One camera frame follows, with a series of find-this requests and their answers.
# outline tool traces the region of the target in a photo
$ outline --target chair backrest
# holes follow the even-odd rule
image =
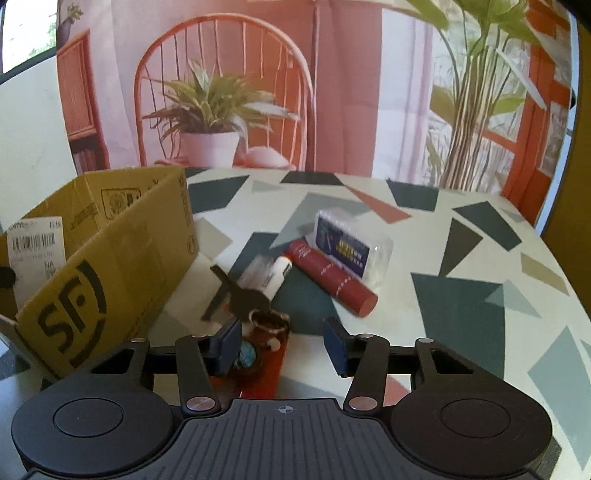
[[[141,165],[182,157],[177,135],[161,140],[168,125],[154,128],[142,119],[170,104],[167,89],[154,80],[186,79],[188,59],[208,72],[245,74],[258,88],[273,92],[275,103],[296,113],[300,120],[269,121],[272,132],[251,129],[249,147],[266,145],[281,153],[299,170],[306,163],[309,122],[313,121],[313,85],[303,53],[277,27],[242,14],[209,14],[193,18],[158,38],[142,57],[135,74],[134,102]]]

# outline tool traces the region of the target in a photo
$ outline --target cardboard box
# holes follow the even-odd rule
[[[66,265],[17,314],[0,288],[0,335],[61,378],[142,336],[197,255],[184,169],[145,167],[80,176],[26,218],[61,216]],[[0,265],[8,266],[7,235]]]

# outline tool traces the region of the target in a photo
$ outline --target screw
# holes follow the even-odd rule
[[[193,411],[207,411],[216,406],[216,401],[209,397],[193,397],[187,400],[187,408]]]
[[[349,400],[349,407],[353,410],[370,411],[378,406],[378,402],[371,397],[355,397]]]

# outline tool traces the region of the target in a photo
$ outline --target window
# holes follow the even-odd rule
[[[56,0],[6,2],[0,14],[0,75],[56,46],[56,7]]]

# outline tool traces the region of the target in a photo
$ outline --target sf logo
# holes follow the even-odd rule
[[[98,275],[86,260],[82,261],[80,265],[76,267],[76,269],[78,270],[78,272],[80,272],[82,276],[86,278],[86,280],[92,287],[92,290],[95,294],[98,313],[102,316],[106,315],[107,302],[105,299],[103,285],[101,285]],[[64,288],[61,289],[60,294],[57,296],[60,305],[66,311],[71,323],[74,324],[74,327],[79,333],[82,333],[86,330],[86,324],[80,317],[76,307],[74,307],[71,296],[75,288],[81,285],[82,282],[80,281],[80,276],[77,275],[66,283]],[[81,308],[90,300],[87,299],[84,294],[80,293],[76,296],[74,301],[76,302],[76,306],[78,308]],[[60,335],[63,338],[63,341],[61,345],[58,347],[58,350],[61,353],[66,353],[72,347],[75,332],[70,322],[53,322],[54,317],[56,317],[55,314],[57,312],[58,310],[56,304],[50,303],[39,314],[37,323],[39,324],[39,327],[41,327],[41,330],[43,330],[43,332],[48,337]],[[100,336],[102,335],[103,330],[105,328],[105,321],[106,320],[104,317],[98,320],[98,322],[95,325],[95,330],[92,333],[88,343],[82,348],[82,350],[76,353],[74,357],[70,358],[70,364],[74,368],[79,367],[85,360],[88,359],[88,357],[90,357],[90,354],[95,349],[96,345],[99,343]]]

